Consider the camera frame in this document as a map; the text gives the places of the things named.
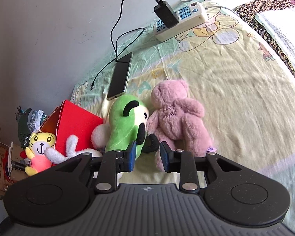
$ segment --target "white wall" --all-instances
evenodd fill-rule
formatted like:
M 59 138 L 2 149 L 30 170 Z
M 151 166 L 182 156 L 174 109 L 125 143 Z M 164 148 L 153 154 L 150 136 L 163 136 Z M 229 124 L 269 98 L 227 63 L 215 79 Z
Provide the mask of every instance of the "white wall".
M 179 0 L 167 0 L 175 4 Z M 249 0 L 219 0 L 236 6 Z M 0 138 L 17 139 L 16 107 L 50 113 L 106 52 L 121 0 L 0 0 Z M 155 19 L 154 0 L 126 0 L 115 36 Z

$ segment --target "power strip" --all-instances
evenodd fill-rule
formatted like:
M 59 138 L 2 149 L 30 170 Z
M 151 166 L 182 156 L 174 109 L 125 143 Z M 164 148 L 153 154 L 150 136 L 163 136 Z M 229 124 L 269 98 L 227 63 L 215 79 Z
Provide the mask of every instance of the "power strip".
M 168 28 L 161 20 L 154 24 L 153 32 L 157 40 L 164 42 L 208 20 L 205 8 L 199 2 L 181 7 L 175 13 L 179 15 L 179 22 L 175 26 Z

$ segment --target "bed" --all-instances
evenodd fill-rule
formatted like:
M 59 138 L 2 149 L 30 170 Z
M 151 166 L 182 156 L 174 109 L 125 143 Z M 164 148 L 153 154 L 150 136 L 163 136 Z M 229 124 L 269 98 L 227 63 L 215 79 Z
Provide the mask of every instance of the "bed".
M 204 6 L 216 4 L 198 0 Z M 205 109 L 204 124 L 217 152 L 281 182 L 290 192 L 284 223 L 295 231 L 295 78 L 271 47 L 244 21 L 220 8 L 209 21 L 166 42 L 158 42 L 152 26 L 124 54 L 133 52 L 127 93 L 150 109 L 153 87 L 165 79 L 184 79 L 189 96 Z M 125 47 L 135 38 L 119 46 Z M 103 118 L 113 65 L 90 85 L 109 54 L 77 83 L 71 101 Z M 200 185 L 205 186 L 199 173 Z M 177 183 L 176 173 L 159 172 L 154 154 L 141 154 L 134 172 L 120 183 Z
M 234 11 L 244 20 L 249 26 L 257 31 L 262 38 L 271 46 L 271 48 L 278 54 L 282 61 L 286 64 L 295 78 L 295 70 L 292 67 L 287 56 L 283 53 L 281 48 L 275 42 L 275 40 L 269 35 L 265 28 L 254 19 L 257 13 L 269 10 L 282 10 L 290 7 L 295 8 L 295 4 L 291 3 L 292 0 L 254 0 L 248 3 L 244 3 L 234 9 Z

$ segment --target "black charging cable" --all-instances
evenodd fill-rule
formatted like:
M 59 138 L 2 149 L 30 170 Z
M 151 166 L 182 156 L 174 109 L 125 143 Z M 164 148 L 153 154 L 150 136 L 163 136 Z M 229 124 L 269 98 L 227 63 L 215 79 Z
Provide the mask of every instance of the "black charging cable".
M 155 0 L 158 4 L 163 4 L 163 1 L 162 0 Z M 93 87 L 94 87 L 94 82 L 95 82 L 95 80 L 96 80 L 96 78 L 98 77 L 98 75 L 111 63 L 111 62 L 113 62 L 114 60 L 117 62 L 117 60 L 118 60 L 118 56 L 121 54 L 121 53 L 123 53 L 123 51 L 126 49 L 126 48 L 128 48 L 132 43 L 134 43 L 139 37 L 140 37 L 140 35 L 141 34 L 143 34 L 143 32 L 144 32 L 144 28 L 142 28 L 142 27 L 140 27 L 140 28 L 137 28 L 137 29 L 133 29 L 133 30 L 130 30 L 130 31 L 128 31 L 128 32 L 126 32 L 126 33 L 123 33 L 122 35 L 120 35 L 118 38 L 117 38 L 117 40 L 116 40 L 116 47 L 115 47 L 115 45 L 114 45 L 114 43 L 113 43 L 113 40 L 112 40 L 112 32 L 113 32 L 113 30 L 115 29 L 115 27 L 117 26 L 117 24 L 118 24 L 118 22 L 119 22 L 119 20 L 121 19 L 121 15 L 122 15 L 122 6 L 123 6 L 123 3 L 124 3 L 124 0 L 122 0 L 121 1 L 121 5 L 120 5 L 120 15 L 119 15 L 119 18 L 118 18 L 118 20 L 117 20 L 117 22 L 115 23 L 115 25 L 113 26 L 113 28 L 112 28 L 112 30 L 111 30 L 111 32 L 110 32 L 110 41 L 111 41 L 111 44 L 112 44 L 112 46 L 113 46 L 113 50 L 115 51 L 115 54 L 116 54 L 116 56 L 115 56 L 115 58 L 112 60 L 112 61 L 110 61 L 110 62 L 108 62 L 98 73 L 97 73 L 97 75 L 95 76 L 95 78 L 94 78 L 94 80 L 93 80 L 93 82 L 92 82 L 92 85 L 91 85 L 91 87 L 90 87 L 90 89 L 91 90 L 93 90 Z M 117 53 L 117 41 L 118 41 L 118 39 L 120 38 L 120 37 L 122 37 L 123 35 L 125 35 L 125 34 L 128 34 L 128 33 L 131 33 L 131 32 L 133 32 L 133 31 L 137 31 L 137 30 L 140 30 L 140 29 L 142 29 L 142 31 L 140 32 L 140 34 L 130 43 L 130 44 L 128 44 L 119 54 Z
M 128 31 L 128 32 L 126 32 L 126 33 L 123 33 L 122 35 L 120 35 L 118 38 L 117 38 L 117 40 L 116 40 L 116 47 L 117 47 L 117 42 L 118 42 L 118 39 L 120 38 L 120 37 L 122 37 L 123 35 L 125 35 L 125 34 L 128 34 L 128 33 L 131 33 L 131 32 L 133 32 L 133 31 L 137 31 L 137 30 L 140 30 L 140 29 L 142 29 L 142 31 L 139 33 L 139 35 L 131 42 L 131 43 L 129 43 L 119 54 L 118 54 L 118 56 L 121 54 L 121 53 L 123 53 L 123 51 L 126 49 L 126 48 L 128 48 L 132 43 L 134 43 L 139 37 L 140 37 L 140 35 L 141 34 L 143 34 L 143 32 L 144 32 L 144 30 L 145 30 L 145 28 L 143 28 L 143 27 L 140 27 L 140 28 L 137 28 L 137 29 L 133 29 L 133 30 L 130 30 L 130 31 Z M 95 80 L 96 80 L 96 78 L 98 77 L 98 75 L 111 63 L 111 62 L 113 62 L 114 60 L 117 60 L 117 56 L 116 57 L 114 57 L 110 62 L 108 62 L 98 73 L 97 73 L 97 75 L 95 76 L 95 78 L 94 78 L 94 80 L 93 80 L 93 82 L 92 82 L 92 85 L 91 85 L 91 87 L 90 87 L 90 89 L 91 90 L 93 90 L 93 87 L 94 87 L 94 82 L 95 82 Z

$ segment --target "green plush toy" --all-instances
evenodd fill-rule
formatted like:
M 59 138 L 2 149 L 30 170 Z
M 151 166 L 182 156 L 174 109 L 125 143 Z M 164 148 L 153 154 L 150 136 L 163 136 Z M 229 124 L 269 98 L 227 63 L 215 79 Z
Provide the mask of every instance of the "green plush toy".
M 105 147 L 105 151 L 126 150 L 129 143 L 136 141 L 136 159 L 143 146 L 145 153 L 156 151 L 157 139 L 149 139 L 149 146 L 144 145 L 147 131 L 146 123 L 149 111 L 142 101 L 133 95 L 122 95 L 113 103 L 109 111 L 109 123 L 98 125 L 91 136 L 95 149 Z

